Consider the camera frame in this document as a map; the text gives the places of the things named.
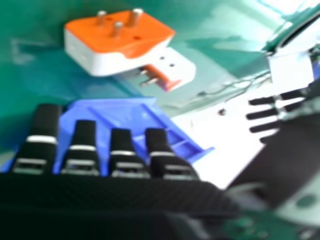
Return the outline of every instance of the blue tray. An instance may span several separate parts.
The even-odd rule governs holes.
[[[101,175],[106,176],[109,144],[112,128],[130,129],[134,147],[140,157],[147,160],[145,145],[146,128],[167,130],[168,141],[175,153],[194,163],[214,148],[202,149],[156,105],[155,98],[119,98],[79,100],[68,107],[60,117],[59,148],[53,172],[59,172],[63,155],[67,150],[77,120],[96,121],[96,145],[100,158]]]

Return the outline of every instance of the blue plastic container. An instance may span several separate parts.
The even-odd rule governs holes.
[[[134,147],[140,157],[148,160],[145,145],[146,128],[167,130],[168,141],[175,153],[194,163],[214,148],[202,149],[156,105],[155,98],[119,98],[79,100],[60,117],[59,147],[53,172],[59,173],[64,153],[68,149],[77,120],[96,121],[96,145],[100,157],[101,174],[107,175],[109,145],[112,128],[130,129]]]

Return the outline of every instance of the white and orange plug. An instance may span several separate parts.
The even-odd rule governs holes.
[[[174,90],[196,75],[196,66],[168,47],[175,31],[136,8],[76,19],[64,27],[65,51],[90,75],[105,77],[142,69],[165,91]]]

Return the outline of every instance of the orange and white plug adapter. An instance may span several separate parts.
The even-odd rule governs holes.
[[[196,76],[196,65],[171,47],[152,59],[143,67],[140,74],[147,75],[149,80],[141,83],[142,87],[156,83],[166,92],[175,90]]]
[[[64,26],[65,51],[90,75],[140,68],[167,48],[175,31],[136,8],[76,19]]]

